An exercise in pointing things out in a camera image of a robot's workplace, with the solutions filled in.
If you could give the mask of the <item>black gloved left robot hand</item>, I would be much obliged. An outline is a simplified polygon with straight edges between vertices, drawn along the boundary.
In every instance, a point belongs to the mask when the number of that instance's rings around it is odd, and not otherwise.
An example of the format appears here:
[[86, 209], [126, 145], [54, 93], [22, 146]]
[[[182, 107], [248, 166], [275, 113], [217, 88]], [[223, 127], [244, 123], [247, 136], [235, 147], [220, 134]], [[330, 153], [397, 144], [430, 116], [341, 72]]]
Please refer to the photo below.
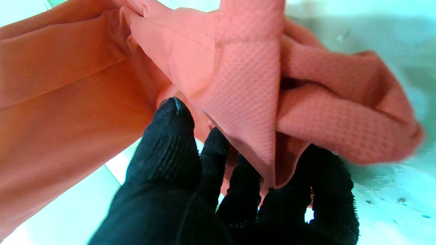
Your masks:
[[210, 131], [201, 153], [190, 110], [162, 102], [90, 245], [355, 245], [354, 187], [339, 156], [310, 145], [291, 180], [261, 201], [259, 173], [238, 154], [218, 203], [229, 142]]

